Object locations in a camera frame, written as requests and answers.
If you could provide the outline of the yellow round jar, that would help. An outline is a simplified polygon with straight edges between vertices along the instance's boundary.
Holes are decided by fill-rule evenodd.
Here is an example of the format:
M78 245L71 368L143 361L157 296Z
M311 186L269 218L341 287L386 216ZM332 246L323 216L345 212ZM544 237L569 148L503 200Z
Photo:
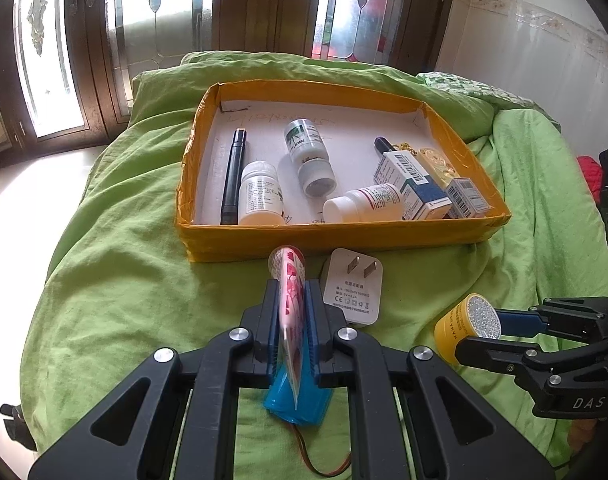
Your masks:
M499 339L502 336L502 323L490 302L473 292L435 324L433 334L435 348L441 358L456 365L456 348L461 340L467 337Z

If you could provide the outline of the blue battery pack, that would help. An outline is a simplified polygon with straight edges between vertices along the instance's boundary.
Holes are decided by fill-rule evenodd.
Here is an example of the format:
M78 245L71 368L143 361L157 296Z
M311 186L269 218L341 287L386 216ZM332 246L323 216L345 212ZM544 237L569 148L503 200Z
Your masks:
M269 414L283 422L296 426L319 426L327 414L331 399L332 390L318 387L313 381L313 373L306 368L299 384L297 401L294 401L287 367L282 364L263 405Z

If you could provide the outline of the white power adapter plug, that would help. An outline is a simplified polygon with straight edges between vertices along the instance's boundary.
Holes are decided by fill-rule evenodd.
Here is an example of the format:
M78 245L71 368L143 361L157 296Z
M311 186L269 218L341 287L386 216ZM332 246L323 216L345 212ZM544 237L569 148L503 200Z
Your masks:
M383 264L377 258L336 248L323 267L320 288L325 304L340 308L349 324L377 322L383 284Z

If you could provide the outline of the pink white cream tube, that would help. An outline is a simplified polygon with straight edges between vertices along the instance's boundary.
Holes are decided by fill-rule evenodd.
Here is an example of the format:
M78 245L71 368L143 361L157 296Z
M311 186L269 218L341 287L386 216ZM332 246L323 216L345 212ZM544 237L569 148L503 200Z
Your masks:
M304 261L295 247L281 246L271 253L268 266L271 276L278 281L281 356L287 369L294 406L297 406L305 327Z

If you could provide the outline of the green white medicine box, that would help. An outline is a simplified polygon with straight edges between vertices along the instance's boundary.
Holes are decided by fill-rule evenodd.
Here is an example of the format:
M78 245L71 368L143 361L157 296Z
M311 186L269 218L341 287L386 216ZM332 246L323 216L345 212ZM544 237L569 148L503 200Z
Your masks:
M481 218L490 210L490 205L469 178L453 178L446 188L446 194L451 201L449 218Z

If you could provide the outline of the white bottle red label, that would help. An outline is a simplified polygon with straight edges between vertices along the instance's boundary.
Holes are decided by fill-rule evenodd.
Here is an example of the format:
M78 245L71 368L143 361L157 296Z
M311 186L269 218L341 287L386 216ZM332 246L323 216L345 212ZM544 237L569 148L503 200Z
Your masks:
M325 223L399 221L403 214L403 199L389 183L348 191L326 200L322 207Z

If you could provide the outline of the small white pill bottle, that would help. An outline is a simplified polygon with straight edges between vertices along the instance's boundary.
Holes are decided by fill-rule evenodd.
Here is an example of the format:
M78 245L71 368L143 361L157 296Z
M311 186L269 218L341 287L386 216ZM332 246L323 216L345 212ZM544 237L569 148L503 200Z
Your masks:
M282 226L284 205L277 170L270 162L247 164L239 189L239 226Z

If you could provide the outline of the black marker pen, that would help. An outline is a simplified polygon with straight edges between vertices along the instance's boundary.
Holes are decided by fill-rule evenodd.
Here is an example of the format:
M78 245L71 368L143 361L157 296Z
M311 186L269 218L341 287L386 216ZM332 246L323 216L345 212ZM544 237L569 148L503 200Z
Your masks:
M238 224L239 189L244 167L244 153L246 143L246 130L234 130L230 146L229 159L223 199L220 208L220 224L222 226L236 226Z

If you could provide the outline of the white bottle green label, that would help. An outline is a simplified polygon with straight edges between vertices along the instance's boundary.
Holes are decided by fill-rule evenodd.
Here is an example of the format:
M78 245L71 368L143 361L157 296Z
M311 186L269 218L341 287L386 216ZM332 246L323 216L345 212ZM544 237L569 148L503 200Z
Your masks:
M309 197L325 197L336 187L329 153L317 127L308 119L290 122L284 130L284 140L298 182Z

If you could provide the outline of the blue white medicine box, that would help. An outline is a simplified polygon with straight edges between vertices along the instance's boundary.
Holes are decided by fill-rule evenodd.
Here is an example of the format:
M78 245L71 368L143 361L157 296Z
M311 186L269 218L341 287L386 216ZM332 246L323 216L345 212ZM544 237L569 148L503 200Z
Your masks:
M443 219L453 206L446 192L408 151L385 152L373 182L389 183L397 189L404 203L404 220Z

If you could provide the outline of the yellow cardboard tray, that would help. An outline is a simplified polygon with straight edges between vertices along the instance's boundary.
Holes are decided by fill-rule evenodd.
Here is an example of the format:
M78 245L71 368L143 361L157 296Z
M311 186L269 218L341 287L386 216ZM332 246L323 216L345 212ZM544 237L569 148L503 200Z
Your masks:
M276 169L282 214L270 224L221 222L235 131L246 133L242 162ZM328 198L373 184L378 136L433 148L472 181L490 208L478 218L326 224ZM371 252L484 242L511 214L496 186L432 106L343 84L299 80L218 82L197 105L181 163L176 228L193 262L263 258L281 245L305 255L345 247Z

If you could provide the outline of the green patterned pillow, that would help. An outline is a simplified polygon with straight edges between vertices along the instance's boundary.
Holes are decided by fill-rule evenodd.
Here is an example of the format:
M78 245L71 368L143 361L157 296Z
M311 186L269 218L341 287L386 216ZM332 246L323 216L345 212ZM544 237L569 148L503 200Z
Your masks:
M417 77L430 88L459 94L459 96L470 96L470 98L480 99L493 105L497 110L513 110L513 108L536 110L536 112L543 114L554 128L559 132L562 131L561 125L533 100L522 98L522 96L492 86L491 84L485 84L482 81L476 81L451 73L437 72L436 70L434 72L420 73Z

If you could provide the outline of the wooden glass door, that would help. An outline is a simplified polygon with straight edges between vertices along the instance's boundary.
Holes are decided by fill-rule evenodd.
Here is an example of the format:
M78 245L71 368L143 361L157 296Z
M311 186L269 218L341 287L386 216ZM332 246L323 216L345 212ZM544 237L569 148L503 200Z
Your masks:
M432 70L453 0L0 0L0 169L110 143L133 81L191 52Z

